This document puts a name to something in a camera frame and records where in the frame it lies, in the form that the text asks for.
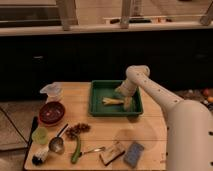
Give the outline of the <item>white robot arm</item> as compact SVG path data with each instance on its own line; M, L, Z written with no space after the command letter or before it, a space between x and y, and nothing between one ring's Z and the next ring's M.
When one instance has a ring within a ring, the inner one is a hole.
M213 171L213 114L195 100L185 100L149 78L146 65L126 69L116 88L131 97L142 88L162 108L167 126L166 171Z

